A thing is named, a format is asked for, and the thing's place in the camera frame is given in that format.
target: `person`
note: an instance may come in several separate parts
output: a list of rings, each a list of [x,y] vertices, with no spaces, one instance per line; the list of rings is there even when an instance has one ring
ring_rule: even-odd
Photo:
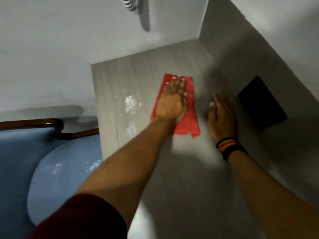
[[[182,78],[174,77],[166,84],[156,118],[147,128],[93,171],[76,195],[27,238],[126,238],[161,146],[187,111],[184,88]],[[232,105],[221,94],[215,94],[210,103],[208,127],[265,235],[319,238],[318,211],[247,154],[237,139]]]

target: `hand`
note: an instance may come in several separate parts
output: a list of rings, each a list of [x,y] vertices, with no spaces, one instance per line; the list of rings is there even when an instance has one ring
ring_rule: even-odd
[[[187,112],[185,78],[173,77],[167,82],[158,100],[155,115],[174,124],[180,122]]]
[[[237,138],[237,120],[228,99],[214,94],[214,101],[209,106],[208,129],[215,142],[227,137]]]

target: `white spiral object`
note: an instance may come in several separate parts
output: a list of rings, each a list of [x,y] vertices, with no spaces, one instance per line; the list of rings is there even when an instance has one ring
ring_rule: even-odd
[[[138,9],[138,2],[139,0],[122,0],[124,6],[130,10],[131,12]]]

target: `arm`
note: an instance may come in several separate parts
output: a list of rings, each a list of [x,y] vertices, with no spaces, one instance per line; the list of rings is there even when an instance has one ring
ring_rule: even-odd
[[[158,101],[156,118],[123,148],[109,157],[79,187],[77,193],[97,195],[130,227],[142,192],[155,168],[160,148],[186,113],[185,79],[174,77]]]
[[[215,142],[237,137],[232,105],[214,95],[209,130]],[[271,238],[319,238],[319,214],[278,183],[243,151],[234,151],[228,162],[257,223]]]

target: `person's right arm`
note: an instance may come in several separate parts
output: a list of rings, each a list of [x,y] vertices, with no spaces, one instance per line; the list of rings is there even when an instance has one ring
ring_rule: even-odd
[[[217,143],[237,137],[236,118],[225,96],[214,95],[210,105],[210,134]],[[237,150],[228,162],[251,212],[269,238],[319,238],[319,213]]]

